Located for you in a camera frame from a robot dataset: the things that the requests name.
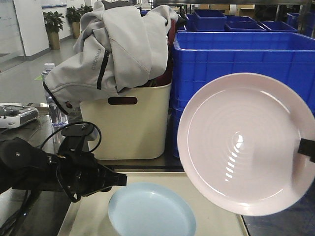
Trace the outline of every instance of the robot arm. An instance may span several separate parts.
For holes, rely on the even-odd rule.
[[[46,153],[15,138],[0,141],[0,194],[14,189],[64,191],[73,202],[81,196],[126,186],[127,176],[97,163],[94,155],[83,152],[85,139],[94,130],[91,124],[72,125],[57,154]]]

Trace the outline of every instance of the black zipper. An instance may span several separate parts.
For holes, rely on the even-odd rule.
[[[65,113],[66,115],[68,115],[68,112],[62,107],[62,105],[60,105],[60,103],[58,102],[58,100],[55,98],[55,96],[53,95],[52,92],[50,92],[49,88],[47,87],[47,85],[45,84],[45,82],[43,81],[43,87],[44,89],[48,92],[48,94],[51,96],[51,98],[54,100],[55,104],[57,105],[57,107],[59,107],[59,109]]]
[[[103,58],[102,65],[100,67],[100,71],[99,71],[99,75],[97,79],[97,89],[99,90],[102,89],[102,80],[103,80],[105,69],[108,63],[108,58],[109,58],[109,51],[105,50],[104,58]]]

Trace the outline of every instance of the beige plastic bin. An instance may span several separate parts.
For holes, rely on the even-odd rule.
[[[136,104],[110,105],[111,99],[80,104],[83,121],[96,124],[102,142],[94,151],[99,160],[152,159],[163,154],[171,84],[133,88],[123,98]],[[89,141],[90,149],[97,143]]]

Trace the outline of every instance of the glass wall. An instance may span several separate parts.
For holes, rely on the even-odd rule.
[[[13,0],[0,0],[0,71],[25,60]]]

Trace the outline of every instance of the black clamp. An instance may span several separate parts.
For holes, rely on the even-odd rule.
[[[300,146],[297,151],[299,154],[303,154],[310,157],[311,162],[315,162],[315,141],[308,139],[301,139]]]

